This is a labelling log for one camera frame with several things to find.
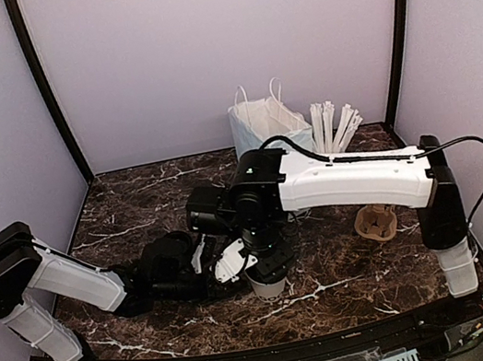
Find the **white paper coffee cup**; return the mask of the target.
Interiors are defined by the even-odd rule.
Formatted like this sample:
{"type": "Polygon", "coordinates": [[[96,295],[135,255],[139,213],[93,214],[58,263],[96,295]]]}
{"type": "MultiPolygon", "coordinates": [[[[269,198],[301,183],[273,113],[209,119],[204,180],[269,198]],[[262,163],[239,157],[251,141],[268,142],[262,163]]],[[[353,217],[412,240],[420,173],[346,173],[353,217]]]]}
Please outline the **white paper coffee cup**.
{"type": "Polygon", "coordinates": [[[245,273],[245,276],[248,279],[249,284],[251,284],[253,292],[264,302],[276,301],[286,288],[286,278],[279,279],[274,283],[262,283],[253,278],[253,276],[248,272],[245,273]]]}

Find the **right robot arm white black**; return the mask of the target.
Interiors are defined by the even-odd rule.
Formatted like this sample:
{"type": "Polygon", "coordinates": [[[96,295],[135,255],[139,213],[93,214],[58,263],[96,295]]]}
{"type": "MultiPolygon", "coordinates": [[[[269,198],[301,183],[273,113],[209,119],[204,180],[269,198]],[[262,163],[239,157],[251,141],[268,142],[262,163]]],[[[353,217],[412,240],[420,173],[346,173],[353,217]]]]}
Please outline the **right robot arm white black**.
{"type": "Polygon", "coordinates": [[[245,275],[258,297],[281,295],[294,252],[280,231],[295,211],[402,205],[417,211],[423,244],[446,277],[451,296],[442,304],[443,317],[454,324],[467,320],[479,287],[468,237],[474,215],[464,211],[443,154],[447,144],[423,135],[417,146],[319,155],[272,142],[242,154],[229,187],[197,187],[187,200],[191,231],[230,238],[212,270],[219,283],[245,275]]]}

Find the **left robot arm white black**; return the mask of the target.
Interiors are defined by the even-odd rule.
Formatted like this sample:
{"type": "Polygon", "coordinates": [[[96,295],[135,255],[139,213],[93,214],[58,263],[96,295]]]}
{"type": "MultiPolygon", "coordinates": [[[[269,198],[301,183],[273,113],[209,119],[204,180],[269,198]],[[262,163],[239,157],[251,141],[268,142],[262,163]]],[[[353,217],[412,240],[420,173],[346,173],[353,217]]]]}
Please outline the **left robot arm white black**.
{"type": "Polygon", "coordinates": [[[214,240],[179,231],[148,243],[129,266],[101,268],[50,248],[28,225],[0,231],[0,323],[53,361],[95,361],[87,341],[68,329],[31,295],[42,290],[88,303],[121,318],[149,313],[160,300],[197,300],[209,282],[236,281],[252,262],[240,241],[218,260],[214,240]]]}

